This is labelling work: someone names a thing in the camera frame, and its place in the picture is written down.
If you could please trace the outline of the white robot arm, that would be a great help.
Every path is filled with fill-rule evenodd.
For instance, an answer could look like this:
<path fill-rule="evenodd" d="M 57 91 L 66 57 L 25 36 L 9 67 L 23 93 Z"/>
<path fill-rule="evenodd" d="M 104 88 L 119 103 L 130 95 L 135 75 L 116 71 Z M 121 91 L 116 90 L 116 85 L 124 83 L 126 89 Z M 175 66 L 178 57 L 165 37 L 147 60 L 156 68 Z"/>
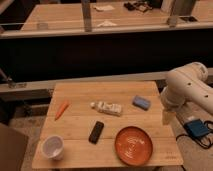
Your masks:
<path fill-rule="evenodd" d="M 192 101 L 213 115 L 213 88 L 205 81 L 207 67 L 200 62 L 192 62 L 168 71 L 165 75 L 166 86 L 160 93 L 164 107 L 162 123 L 168 125 L 186 101 Z"/>

